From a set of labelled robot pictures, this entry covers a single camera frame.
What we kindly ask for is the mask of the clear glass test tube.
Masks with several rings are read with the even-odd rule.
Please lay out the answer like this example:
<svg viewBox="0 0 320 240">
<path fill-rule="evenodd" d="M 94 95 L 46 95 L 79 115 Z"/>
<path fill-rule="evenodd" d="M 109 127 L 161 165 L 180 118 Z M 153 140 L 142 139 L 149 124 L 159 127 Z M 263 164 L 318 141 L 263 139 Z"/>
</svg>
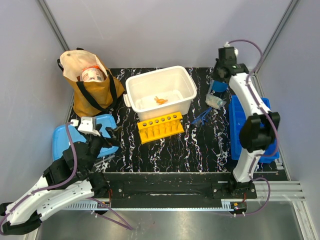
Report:
<svg viewBox="0 0 320 240">
<path fill-rule="evenodd" d="M 102 165 L 102 164 L 104 164 L 104 163 L 110 162 L 114 157 L 115 157 L 114 154 L 109 155 L 109 156 L 104 156 L 104 157 L 102 158 L 102 160 L 100 160 L 100 161 L 98 161 L 98 162 L 95 162 L 95 163 L 94 163 L 94 166 L 96 167 L 96 166 L 98 166 L 98 165 Z"/>
</svg>

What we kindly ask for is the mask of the blue safety glasses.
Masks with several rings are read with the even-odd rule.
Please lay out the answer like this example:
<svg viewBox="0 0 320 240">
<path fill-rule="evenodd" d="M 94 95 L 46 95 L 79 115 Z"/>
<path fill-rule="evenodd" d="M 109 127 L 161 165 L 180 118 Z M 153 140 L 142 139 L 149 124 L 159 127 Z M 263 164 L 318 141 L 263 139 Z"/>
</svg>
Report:
<svg viewBox="0 0 320 240">
<path fill-rule="evenodd" d="M 198 115 L 192 122 L 191 124 L 194 126 L 203 126 L 205 123 L 208 122 L 208 117 L 212 111 L 212 107 L 209 107 L 207 110 L 202 112 L 200 115 Z"/>
</svg>

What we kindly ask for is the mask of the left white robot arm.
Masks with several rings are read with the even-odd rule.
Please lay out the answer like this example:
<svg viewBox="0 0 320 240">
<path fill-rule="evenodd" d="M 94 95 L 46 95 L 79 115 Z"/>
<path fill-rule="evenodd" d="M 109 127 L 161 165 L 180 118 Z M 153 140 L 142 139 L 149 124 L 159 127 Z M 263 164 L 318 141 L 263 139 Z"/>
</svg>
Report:
<svg viewBox="0 0 320 240">
<path fill-rule="evenodd" d="M 110 137 L 99 132 L 83 134 L 85 141 L 73 142 L 66 132 L 70 146 L 42 174 L 29 191 L 14 202 L 0 205 L 0 234 L 22 236 L 41 226 L 45 220 L 65 207 L 90 198 L 104 198 L 112 190 L 101 172 L 93 167 L 103 148 L 118 147 L 122 127 L 106 127 Z"/>
</svg>

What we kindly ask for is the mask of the clear plastic wrapper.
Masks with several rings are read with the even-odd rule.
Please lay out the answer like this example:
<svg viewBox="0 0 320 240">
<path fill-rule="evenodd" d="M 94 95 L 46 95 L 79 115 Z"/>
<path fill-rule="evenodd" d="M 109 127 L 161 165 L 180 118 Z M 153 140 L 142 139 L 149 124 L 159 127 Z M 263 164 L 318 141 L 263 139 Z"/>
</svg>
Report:
<svg viewBox="0 0 320 240">
<path fill-rule="evenodd" d="M 224 100 L 212 94 L 206 95 L 205 103 L 216 110 L 220 110 L 226 104 Z"/>
</svg>

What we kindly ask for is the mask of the yellow knotted rubber band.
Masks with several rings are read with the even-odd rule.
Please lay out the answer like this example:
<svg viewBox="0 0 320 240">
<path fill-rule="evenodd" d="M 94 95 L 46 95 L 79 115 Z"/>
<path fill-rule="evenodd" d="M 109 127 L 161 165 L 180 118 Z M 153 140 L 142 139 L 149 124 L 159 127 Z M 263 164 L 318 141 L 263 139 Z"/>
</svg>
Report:
<svg viewBox="0 0 320 240">
<path fill-rule="evenodd" d="M 155 102 L 158 104 L 158 105 L 163 105 L 165 103 L 168 102 L 167 99 L 163 99 L 163 98 L 158 98 L 157 96 L 154 98 Z"/>
</svg>

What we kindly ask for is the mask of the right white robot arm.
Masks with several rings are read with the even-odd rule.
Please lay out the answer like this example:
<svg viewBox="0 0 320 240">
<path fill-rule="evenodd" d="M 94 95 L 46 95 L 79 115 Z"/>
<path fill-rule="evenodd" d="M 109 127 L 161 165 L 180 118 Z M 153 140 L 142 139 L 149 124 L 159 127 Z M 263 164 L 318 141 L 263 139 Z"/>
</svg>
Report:
<svg viewBox="0 0 320 240">
<path fill-rule="evenodd" d="M 252 187 L 254 168 L 267 148 L 278 136 L 280 115 L 265 105 L 255 89 L 248 68 L 237 62 L 236 49 L 224 46 L 218 49 L 213 78 L 226 83 L 237 96 L 246 120 L 239 132 L 241 154 L 227 183 L 227 192 L 239 198 Z"/>
</svg>

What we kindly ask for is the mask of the light blue plastic lid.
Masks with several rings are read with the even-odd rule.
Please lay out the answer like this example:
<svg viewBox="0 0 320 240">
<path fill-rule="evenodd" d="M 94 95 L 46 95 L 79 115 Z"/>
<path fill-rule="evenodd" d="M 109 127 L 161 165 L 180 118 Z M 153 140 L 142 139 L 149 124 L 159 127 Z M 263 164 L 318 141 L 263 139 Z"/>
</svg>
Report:
<svg viewBox="0 0 320 240">
<path fill-rule="evenodd" d="M 101 124 L 101 129 L 99 130 L 105 138 L 110 138 L 110 134 L 106 128 L 116 129 L 117 125 L 115 119 L 110 114 L 103 114 L 96 116 L 96 124 Z M 81 135 L 74 126 L 69 126 L 69 132 L 71 138 L 74 142 L 86 142 L 86 138 Z M 53 160 L 58 160 L 62 155 L 63 151 L 67 150 L 70 146 L 70 142 L 67 136 L 65 125 L 57 127 L 52 136 L 52 158 Z M 114 154 L 119 149 L 118 146 L 112 146 L 110 148 L 102 147 L 98 158 L 102 158 L 108 155 Z"/>
</svg>

